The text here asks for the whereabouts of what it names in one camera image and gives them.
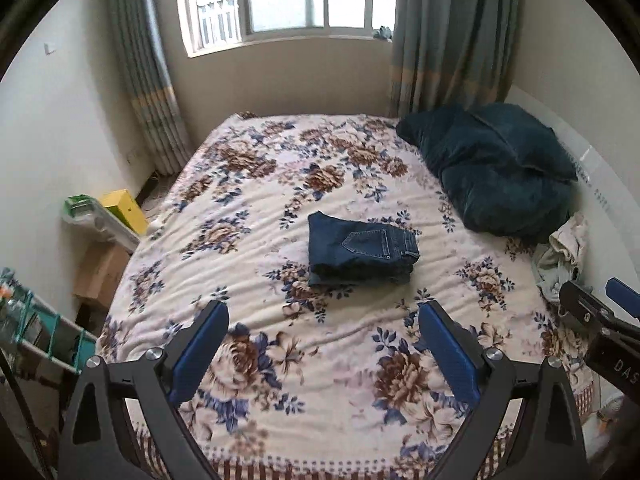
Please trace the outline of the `dark blue denim jeans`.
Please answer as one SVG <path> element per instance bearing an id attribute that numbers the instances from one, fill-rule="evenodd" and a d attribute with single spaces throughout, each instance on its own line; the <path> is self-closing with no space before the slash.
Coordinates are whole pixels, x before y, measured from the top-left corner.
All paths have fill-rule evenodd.
<path id="1" fill-rule="evenodd" d="M 310 270 L 390 269 L 408 272 L 420 258 L 416 236 L 385 223 L 330 217 L 321 211 L 307 218 Z"/>

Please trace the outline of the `white bed headboard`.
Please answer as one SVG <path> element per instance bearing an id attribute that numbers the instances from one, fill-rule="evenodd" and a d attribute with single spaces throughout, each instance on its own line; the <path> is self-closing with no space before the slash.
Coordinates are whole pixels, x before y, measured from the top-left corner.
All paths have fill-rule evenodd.
<path id="1" fill-rule="evenodd" d="M 639 205 L 596 148 L 549 107 L 518 86 L 511 87 L 506 100 L 550 127 L 570 154 L 578 175 L 574 208 L 589 223 L 584 282 L 594 296 L 626 318 L 628 313 L 608 298 L 605 285 L 618 278 L 639 288 Z"/>

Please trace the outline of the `pale green garment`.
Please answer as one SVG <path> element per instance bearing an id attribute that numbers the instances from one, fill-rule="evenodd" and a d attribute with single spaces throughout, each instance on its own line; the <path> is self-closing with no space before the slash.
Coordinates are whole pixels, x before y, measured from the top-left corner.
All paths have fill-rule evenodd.
<path id="1" fill-rule="evenodd" d="M 560 291 L 564 283 L 576 281 L 582 275 L 585 249 L 538 244 L 532 255 L 532 270 L 541 295 L 549 304 L 560 305 Z"/>

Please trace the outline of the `cream white garment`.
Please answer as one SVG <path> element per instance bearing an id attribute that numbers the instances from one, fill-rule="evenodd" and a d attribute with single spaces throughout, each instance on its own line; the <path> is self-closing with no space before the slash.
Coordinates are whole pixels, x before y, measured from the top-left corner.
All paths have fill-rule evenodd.
<path id="1" fill-rule="evenodd" d="M 577 211 L 549 236 L 549 244 L 566 263 L 581 268 L 588 249 L 588 221 Z"/>

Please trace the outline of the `teal storage rack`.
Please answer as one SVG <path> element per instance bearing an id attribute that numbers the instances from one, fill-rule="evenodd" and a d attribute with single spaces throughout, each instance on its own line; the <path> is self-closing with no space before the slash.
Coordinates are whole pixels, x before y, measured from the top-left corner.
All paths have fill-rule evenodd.
<path id="1" fill-rule="evenodd" d="M 79 375 L 96 350 L 96 336 L 50 307 L 16 278 L 1 270 L 1 345 L 25 352 Z"/>

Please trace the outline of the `dark teal quilt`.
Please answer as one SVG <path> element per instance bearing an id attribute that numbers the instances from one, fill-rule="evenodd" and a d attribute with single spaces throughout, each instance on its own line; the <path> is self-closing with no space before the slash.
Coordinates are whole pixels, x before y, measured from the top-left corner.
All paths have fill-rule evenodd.
<path id="1" fill-rule="evenodd" d="M 419 150 L 467 229 L 542 242 L 570 218 L 577 180 L 559 181 L 518 166 L 498 134 L 471 115 L 472 108 L 412 113 L 396 132 Z"/>

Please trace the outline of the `brown cardboard box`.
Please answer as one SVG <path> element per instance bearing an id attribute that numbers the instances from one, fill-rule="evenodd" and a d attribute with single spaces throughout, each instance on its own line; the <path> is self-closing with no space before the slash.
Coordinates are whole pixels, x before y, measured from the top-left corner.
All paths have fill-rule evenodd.
<path id="1" fill-rule="evenodd" d="M 129 260 L 130 255 L 119 244 L 93 242 L 76 273 L 74 296 L 84 304 L 107 311 Z"/>

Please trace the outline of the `dark teal pillow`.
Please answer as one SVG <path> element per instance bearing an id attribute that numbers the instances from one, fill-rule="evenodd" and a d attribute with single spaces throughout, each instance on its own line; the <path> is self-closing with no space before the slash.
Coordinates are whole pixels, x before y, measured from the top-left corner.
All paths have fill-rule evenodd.
<path id="1" fill-rule="evenodd" d="M 559 181 L 577 180 L 570 155 L 555 132 L 524 108 L 509 103 L 491 103 L 472 108 L 470 113 L 498 134 L 518 166 Z"/>

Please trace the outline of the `plastic bag with green item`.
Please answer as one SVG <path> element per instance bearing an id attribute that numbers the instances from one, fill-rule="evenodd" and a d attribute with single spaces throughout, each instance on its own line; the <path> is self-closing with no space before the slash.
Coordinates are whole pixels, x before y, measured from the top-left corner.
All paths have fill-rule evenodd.
<path id="1" fill-rule="evenodd" d="M 64 200 L 62 219 L 70 226 L 77 226 L 100 242 L 119 245 L 132 254 L 140 243 L 140 237 L 119 218 L 109 212 L 95 198 L 80 194 Z"/>

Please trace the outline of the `yellow box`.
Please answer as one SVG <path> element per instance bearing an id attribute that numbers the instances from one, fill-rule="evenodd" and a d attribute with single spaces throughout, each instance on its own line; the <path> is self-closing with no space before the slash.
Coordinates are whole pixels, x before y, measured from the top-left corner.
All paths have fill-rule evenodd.
<path id="1" fill-rule="evenodd" d="M 100 203 L 132 232 L 138 235 L 146 233 L 149 222 L 126 188 L 103 195 Z"/>

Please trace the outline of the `folded blue jeans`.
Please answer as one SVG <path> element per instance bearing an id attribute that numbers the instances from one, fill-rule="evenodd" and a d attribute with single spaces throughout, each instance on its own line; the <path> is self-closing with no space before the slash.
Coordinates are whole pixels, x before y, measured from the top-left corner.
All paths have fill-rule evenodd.
<path id="1" fill-rule="evenodd" d="M 392 273 L 390 269 L 337 269 L 325 268 L 311 270 L 308 283 L 311 286 L 338 286 L 338 285 L 367 285 L 378 286 L 381 284 L 407 284 L 411 278 L 411 271 Z"/>

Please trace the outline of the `right blue striped curtain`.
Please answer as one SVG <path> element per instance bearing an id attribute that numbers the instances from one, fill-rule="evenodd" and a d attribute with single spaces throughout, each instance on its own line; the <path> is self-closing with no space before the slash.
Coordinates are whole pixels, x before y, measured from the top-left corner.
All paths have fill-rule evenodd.
<path id="1" fill-rule="evenodd" d="M 501 102 L 524 0 L 396 0 L 388 114 Z"/>

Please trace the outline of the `blue striped curtain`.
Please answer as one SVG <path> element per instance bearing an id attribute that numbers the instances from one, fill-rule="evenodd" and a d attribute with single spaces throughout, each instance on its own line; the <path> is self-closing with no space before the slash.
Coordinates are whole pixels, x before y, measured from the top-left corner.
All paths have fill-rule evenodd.
<path id="1" fill-rule="evenodd" d="M 396 0 L 388 114 L 501 102 L 524 0 Z"/>
<path id="2" fill-rule="evenodd" d="M 165 58 L 154 0 L 107 0 L 129 101 L 156 170 L 180 174 L 194 149 Z"/>

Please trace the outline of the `left blue striped curtain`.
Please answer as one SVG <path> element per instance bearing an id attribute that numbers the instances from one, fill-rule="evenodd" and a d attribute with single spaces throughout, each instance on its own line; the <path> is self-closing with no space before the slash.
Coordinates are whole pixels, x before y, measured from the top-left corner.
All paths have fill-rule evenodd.
<path id="1" fill-rule="evenodd" d="M 129 101 L 156 170 L 180 174 L 194 149 L 165 58 L 154 0 L 107 0 Z"/>

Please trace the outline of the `white framed window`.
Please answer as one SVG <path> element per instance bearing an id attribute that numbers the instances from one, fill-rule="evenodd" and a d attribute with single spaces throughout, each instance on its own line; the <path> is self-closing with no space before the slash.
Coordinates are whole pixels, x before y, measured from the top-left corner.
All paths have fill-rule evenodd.
<path id="1" fill-rule="evenodd" d="M 392 39 L 396 0 L 177 0 L 194 56 L 303 37 Z"/>

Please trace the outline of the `white wall switch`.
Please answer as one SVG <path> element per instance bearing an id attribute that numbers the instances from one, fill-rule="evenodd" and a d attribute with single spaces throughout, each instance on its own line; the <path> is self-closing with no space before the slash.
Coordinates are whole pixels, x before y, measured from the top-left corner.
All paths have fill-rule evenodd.
<path id="1" fill-rule="evenodd" d="M 55 45 L 49 44 L 48 42 L 43 47 L 44 47 L 44 52 L 46 52 L 46 55 L 51 55 L 56 51 Z"/>

